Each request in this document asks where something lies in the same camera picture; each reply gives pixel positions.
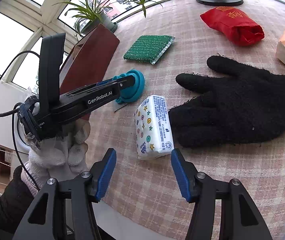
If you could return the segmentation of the black sleeve forearm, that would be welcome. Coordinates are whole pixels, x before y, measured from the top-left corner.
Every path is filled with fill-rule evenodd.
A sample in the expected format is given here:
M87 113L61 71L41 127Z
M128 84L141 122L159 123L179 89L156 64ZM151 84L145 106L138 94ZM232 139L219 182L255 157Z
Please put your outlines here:
M18 166L0 196L0 230L14 234L37 193L22 166Z

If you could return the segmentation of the left hand white glove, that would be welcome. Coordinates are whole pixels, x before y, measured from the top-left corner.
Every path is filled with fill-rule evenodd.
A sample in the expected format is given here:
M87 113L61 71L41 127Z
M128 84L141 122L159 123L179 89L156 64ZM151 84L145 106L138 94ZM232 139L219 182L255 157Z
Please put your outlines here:
M85 141L89 135L90 123L84 119L64 125L57 137L40 142L25 135L30 150L21 179L33 196L49 178L70 180L88 169L85 161L88 145Z

